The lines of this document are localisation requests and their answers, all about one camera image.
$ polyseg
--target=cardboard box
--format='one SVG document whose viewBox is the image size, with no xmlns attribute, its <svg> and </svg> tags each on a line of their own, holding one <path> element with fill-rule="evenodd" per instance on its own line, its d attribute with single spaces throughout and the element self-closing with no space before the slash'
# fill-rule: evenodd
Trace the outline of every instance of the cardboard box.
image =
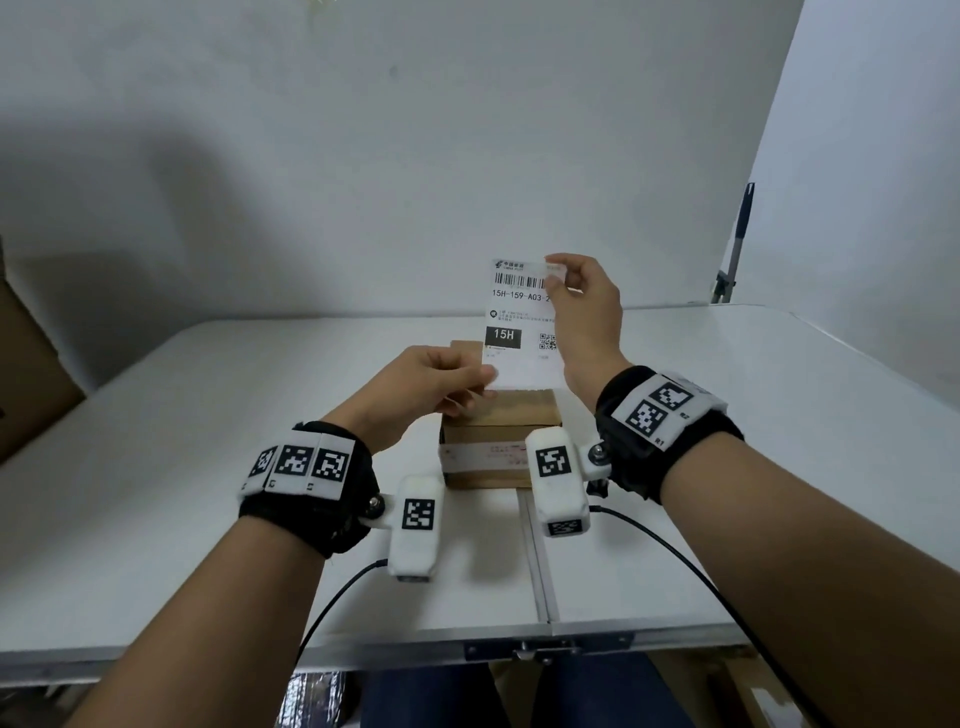
<svg viewBox="0 0 960 728">
<path fill-rule="evenodd" d="M 758 657 L 724 660 L 710 690 L 727 728 L 815 728 Z"/>
<path fill-rule="evenodd" d="M 479 341 L 453 341 L 450 346 L 480 360 Z M 541 427 L 562 425 L 553 391 L 497 392 L 478 400 L 469 417 L 444 416 L 440 459 L 449 488 L 529 488 L 527 435 Z"/>
<path fill-rule="evenodd" d="M 5 273 L 0 244 L 0 463 L 84 399 Z"/>
</svg>

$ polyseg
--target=black handle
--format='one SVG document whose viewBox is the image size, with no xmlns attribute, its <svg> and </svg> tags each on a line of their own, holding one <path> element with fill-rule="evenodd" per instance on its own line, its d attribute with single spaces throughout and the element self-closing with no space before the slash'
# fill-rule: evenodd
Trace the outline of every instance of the black handle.
<svg viewBox="0 0 960 728">
<path fill-rule="evenodd" d="M 733 237 L 746 237 L 747 226 L 750 224 L 750 209 L 754 206 L 754 183 L 749 182 L 743 191 L 743 202 L 740 203 L 740 214 L 736 218 L 736 232 Z"/>
</svg>

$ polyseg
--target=forearm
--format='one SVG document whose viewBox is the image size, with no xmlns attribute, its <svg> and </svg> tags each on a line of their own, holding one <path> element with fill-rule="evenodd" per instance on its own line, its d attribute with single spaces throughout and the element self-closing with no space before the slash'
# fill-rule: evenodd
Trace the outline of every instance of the forearm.
<svg viewBox="0 0 960 728">
<path fill-rule="evenodd" d="M 240 519 L 126 651 L 70 728 L 272 726 L 324 558 Z"/>
<path fill-rule="evenodd" d="M 661 498 L 838 726 L 960 724 L 960 575 L 723 433 L 678 461 Z"/>
</svg>

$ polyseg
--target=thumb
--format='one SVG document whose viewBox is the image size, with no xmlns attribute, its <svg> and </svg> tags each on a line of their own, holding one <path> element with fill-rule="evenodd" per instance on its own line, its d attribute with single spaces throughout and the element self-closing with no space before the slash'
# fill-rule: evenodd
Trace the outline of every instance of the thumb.
<svg viewBox="0 0 960 728">
<path fill-rule="evenodd" d="M 573 301 L 569 289 L 564 285 L 564 282 L 556 276 L 547 276 L 543 285 L 546 288 L 547 295 L 550 297 L 550 302 L 553 304 L 555 311 L 561 310 Z"/>
<path fill-rule="evenodd" d="M 490 364 L 448 369 L 438 374 L 444 396 L 463 389 L 486 386 L 496 379 L 496 369 Z"/>
</svg>

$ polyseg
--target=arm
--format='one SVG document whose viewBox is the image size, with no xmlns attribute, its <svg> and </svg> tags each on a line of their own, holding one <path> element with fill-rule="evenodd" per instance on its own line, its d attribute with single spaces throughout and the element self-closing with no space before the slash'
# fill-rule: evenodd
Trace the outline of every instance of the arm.
<svg viewBox="0 0 960 728">
<path fill-rule="evenodd" d="M 548 292 L 570 389 L 592 411 L 630 366 L 592 258 Z M 663 507 L 720 592 L 838 727 L 960 724 L 960 574 L 725 433 L 677 461 Z"/>
<path fill-rule="evenodd" d="M 422 415 L 472 408 L 494 376 L 452 349 L 412 347 L 324 420 L 377 452 Z M 290 532 L 239 519 L 70 728 L 274 725 L 323 568 L 323 556 Z"/>
</svg>

